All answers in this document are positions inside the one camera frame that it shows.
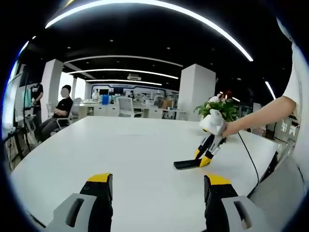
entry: person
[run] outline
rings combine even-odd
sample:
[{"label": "person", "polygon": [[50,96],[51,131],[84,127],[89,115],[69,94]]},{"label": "person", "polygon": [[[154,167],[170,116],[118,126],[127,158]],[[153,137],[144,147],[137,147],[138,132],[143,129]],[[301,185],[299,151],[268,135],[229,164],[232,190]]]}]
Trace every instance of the person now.
[{"label": "person", "polygon": [[99,97],[100,97],[100,95],[99,95],[98,89],[94,90],[93,94],[92,94],[92,99],[93,100],[98,100]]},{"label": "person", "polygon": [[[48,139],[50,137],[50,133],[58,128],[58,124],[56,121],[58,118],[66,118],[69,116],[73,105],[73,101],[70,97],[70,92],[71,86],[65,85],[64,87],[62,87],[61,96],[63,97],[63,99],[56,106],[56,109],[54,110],[54,115],[39,126],[38,133],[41,142],[44,142],[46,139]],[[60,120],[59,124],[60,126],[66,126],[67,121]]]},{"label": "person", "polygon": [[131,90],[130,91],[130,94],[129,94],[129,96],[128,96],[129,98],[132,98],[132,100],[134,100],[134,92],[133,92],[133,90]]},{"label": "person", "polygon": [[31,100],[33,102],[33,114],[35,115],[34,124],[36,128],[42,123],[41,120],[41,98],[43,97],[43,86],[36,83],[31,87]]},{"label": "person", "polygon": [[283,34],[292,42],[292,72],[286,90],[281,97],[273,100],[260,110],[234,122],[227,123],[226,129],[222,133],[224,138],[231,134],[236,134],[243,129],[260,127],[277,122],[288,117],[292,113],[294,113],[298,122],[301,123],[301,81],[305,78],[309,78],[308,66],[301,50],[294,43],[288,31],[280,21],[278,21],[278,24]]}]

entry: black ceiling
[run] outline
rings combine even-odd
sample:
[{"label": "black ceiling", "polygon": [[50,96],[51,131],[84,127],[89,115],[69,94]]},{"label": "black ceiling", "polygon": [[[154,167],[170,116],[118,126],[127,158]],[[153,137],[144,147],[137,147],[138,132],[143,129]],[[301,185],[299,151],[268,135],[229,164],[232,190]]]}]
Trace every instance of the black ceiling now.
[{"label": "black ceiling", "polygon": [[[90,1],[75,0],[57,14],[86,2]],[[103,55],[149,57],[183,67],[137,58],[93,58],[71,64],[82,70],[132,69],[177,77],[181,76],[183,68],[196,63],[216,72],[217,91],[232,90],[234,96],[244,102],[253,100],[265,104],[271,101],[266,80],[276,96],[283,93],[291,72],[291,43],[268,9],[247,0],[168,2],[216,23],[236,39],[254,61],[249,62],[227,39],[196,19],[165,8],[127,3],[87,9],[41,30],[20,59],[29,66],[43,69],[46,61],[54,58],[65,62]],[[89,74],[97,79],[126,79],[128,72]],[[179,90],[180,79],[143,73],[139,76],[142,81],[162,83],[164,88]]]}]

